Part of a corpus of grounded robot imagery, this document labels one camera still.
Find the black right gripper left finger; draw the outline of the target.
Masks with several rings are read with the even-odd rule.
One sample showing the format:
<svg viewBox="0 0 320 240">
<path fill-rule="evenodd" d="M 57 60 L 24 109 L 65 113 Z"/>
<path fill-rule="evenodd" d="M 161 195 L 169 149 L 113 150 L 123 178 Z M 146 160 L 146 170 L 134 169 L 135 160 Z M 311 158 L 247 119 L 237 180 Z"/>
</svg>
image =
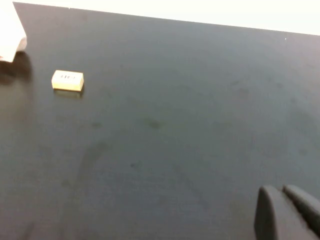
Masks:
<svg viewBox="0 0 320 240">
<path fill-rule="evenodd" d="M 309 228 L 293 202 L 282 189 L 271 185 L 259 188 L 254 217 L 257 240 L 314 240 Z"/>
</svg>

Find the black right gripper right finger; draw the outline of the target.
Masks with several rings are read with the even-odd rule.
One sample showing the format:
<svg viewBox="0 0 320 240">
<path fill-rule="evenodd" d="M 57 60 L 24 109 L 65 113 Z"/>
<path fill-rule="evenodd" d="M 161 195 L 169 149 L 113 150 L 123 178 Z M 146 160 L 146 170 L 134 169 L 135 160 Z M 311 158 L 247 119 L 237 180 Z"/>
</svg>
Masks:
<svg viewBox="0 0 320 240">
<path fill-rule="evenodd" d="M 320 237 L 320 201 L 295 185 L 284 185 L 282 191 L 292 201 L 309 228 Z"/>
</svg>

